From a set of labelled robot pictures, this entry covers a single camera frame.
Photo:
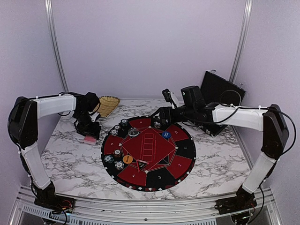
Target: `red wire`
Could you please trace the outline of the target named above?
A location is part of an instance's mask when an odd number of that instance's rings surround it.
[[[69,206],[70,206],[70,207],[72,207],[72,204],[71,204],[71,202],[70,202],[70,201],[68,201],[68,200],[64,200],[64,201],[62,201],[62,202],[68,202],[68,203],[69,203]]]
[[[256,210],[256,209],[255,209],[255,206],[254,206],[252,203],[251,203],[250,205],[253,207],[254,212],[255,212],[255,210]]]

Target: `orange token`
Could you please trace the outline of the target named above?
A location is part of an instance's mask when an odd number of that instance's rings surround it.
[[[132,163],[132,161],[133,161],[133,158],[130,155],[126,155],[123,157],[123,162],[126,164],[130,164],[130,163]]]

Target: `pink sponge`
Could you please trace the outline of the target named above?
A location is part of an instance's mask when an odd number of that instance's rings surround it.
[[[93,144],[93,145],[95,145],[96,144],[96,139],[95,138],[93,138],[93,137],[91,137],[91,136],[88,136],[88,135],[86,135],[86,137],[84,138],[84,140],[83,140],[83,142],[84,143],[87,143],[87,144]]]

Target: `blue token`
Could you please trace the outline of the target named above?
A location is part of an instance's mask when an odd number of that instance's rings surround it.
[[[170,134],[169,132],[166,132],[166,131],[165,131],[165,132],[163,132],[163,137],[166,138],[166,139],[167,139],[167,138],[170,138],[170,137],[171,137],[171,134]]]

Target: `metal rail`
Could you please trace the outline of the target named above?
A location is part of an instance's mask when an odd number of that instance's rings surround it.
[[[238,44],[238,48],[237,48],[237,51],[235,54],[235,58],[234,58],[234,62],[233,62],[233,66],[232,66],[232,70],[231,70],[231,74],[230,74],[230,78],[229,78],[229,81],[232,83],[234,83],[234,81],[236,79],[238,69],[240,66],[241,55],[244,50],[246,39],[247,39],[247,34],[248,34],[248,29],[249,29],[249,24],[250,24],[251,10],[252,10],[252,2],[253,2],[253,0],[246,0],[244,17],[243,17],[242,27],[241,27],[241,31],[240,31],[239,44]]]
[[[59,76],[60,76],[60,82],[61,82],[63,90],[65,92],[69,92],[67,80],[65,77],[65,72],[64,72],[64,69],[63,69],[62,63],[61,63],[58,42],[57,42],[57,38],[56,38],[54,17],[53,17],[53,12],[52,12],[52,0],[45,0],[45,6],[46,6],[46,14],[47,14],[49,32],[50,32],[51,42],[52,42],[52,46],[53,46],[55,61],[56,61],[56,65],[57,65]]]
[[[264,190],[265,205],[274,203],[272,192],[269,188]],[[87,221],[93,221],[94,225],[100,224],[201,224],[203,221],[215,221],[218,217],[229,216],[230,214],[219,215],[214,208],[215,201],[220,198],[232,197],[235,193],[214,195],[193,199],[176,200],[108,200],[93,199],[72,196],[75,199],[74,211],[68,214],[70,225],[84,225]],[[262,204],[262,193],[258,190],[255,193],[258,203]],[[13,209],[9,225],[17,225],[18,211],[35,213],[49,219],[51,210],[34,205],[34,195],[29,187],[20,188],[17,204]],[[56,215],[51,218],[53,221],[64,221],[64,215]]]

